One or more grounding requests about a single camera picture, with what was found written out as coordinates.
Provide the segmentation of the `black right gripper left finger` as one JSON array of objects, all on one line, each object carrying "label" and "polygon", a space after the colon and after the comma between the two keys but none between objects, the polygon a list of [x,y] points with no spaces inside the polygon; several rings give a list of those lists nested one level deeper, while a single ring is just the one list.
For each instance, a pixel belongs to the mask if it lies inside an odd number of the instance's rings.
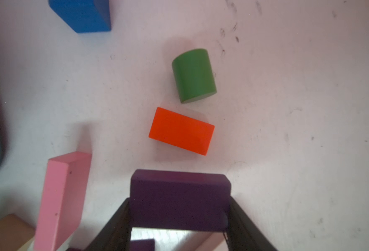
[{"label": "black right gripper left finger", "polygon": [[129,201],[129,198],[126,198],[85,251],[130,250],[132,226]]}]

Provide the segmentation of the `purple wooden brick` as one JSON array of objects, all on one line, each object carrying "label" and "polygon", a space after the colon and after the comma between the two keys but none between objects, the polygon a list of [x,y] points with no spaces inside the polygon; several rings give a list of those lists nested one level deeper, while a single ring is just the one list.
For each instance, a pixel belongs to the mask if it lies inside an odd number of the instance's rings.
[{"label": "purple wooden brick", "polygon": [[231,183],[225,175],[138,169],[131,178],[136,228],[224,232]]}]

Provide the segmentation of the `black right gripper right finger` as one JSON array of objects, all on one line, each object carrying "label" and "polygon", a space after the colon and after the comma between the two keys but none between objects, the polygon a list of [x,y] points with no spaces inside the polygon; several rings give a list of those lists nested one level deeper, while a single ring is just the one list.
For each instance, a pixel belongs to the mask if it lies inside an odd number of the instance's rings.
[{"label": "black right gripper right finger", "polygon": [[277,251],[233,197],[230,199],[226,244],[229,251]]}]

